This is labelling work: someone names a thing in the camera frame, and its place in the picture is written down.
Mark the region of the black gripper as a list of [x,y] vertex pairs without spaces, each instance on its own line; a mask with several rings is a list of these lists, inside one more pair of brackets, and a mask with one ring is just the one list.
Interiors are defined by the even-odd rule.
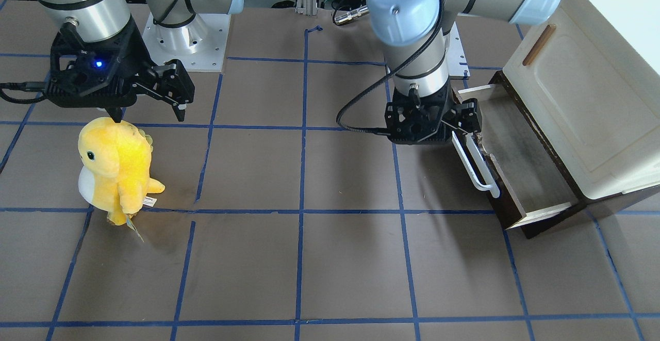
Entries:
[[452,134],[479,133],[482,113],[477,99],[458,102],[457,92],[447,84],[438,92],[420,97],[394,90],[386,105],[388,139],[399,145],[439,145],[448,143]]

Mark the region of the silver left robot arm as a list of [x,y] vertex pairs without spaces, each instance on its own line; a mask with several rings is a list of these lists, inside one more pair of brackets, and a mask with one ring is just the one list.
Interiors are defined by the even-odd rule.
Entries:
[[448,47],[456,16],[537,25],[549,19],[559,1],[366,0],[394,83],[384,115],[384,136],[393,143],[416,145],[480,132],[477,100],[460,103],[450,83]]

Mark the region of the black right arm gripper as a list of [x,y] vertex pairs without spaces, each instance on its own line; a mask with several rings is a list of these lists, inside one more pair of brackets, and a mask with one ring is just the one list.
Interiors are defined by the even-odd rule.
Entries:
[[49,80],[43,96],[64,108],[103,108],[116,124],[137,96],[163,101],[177,121],[195,98],[195,85],[184,64],[172,59],[155,66],[134,19],[115,36],[85,42],[72,22],[64,22],[51,47]]

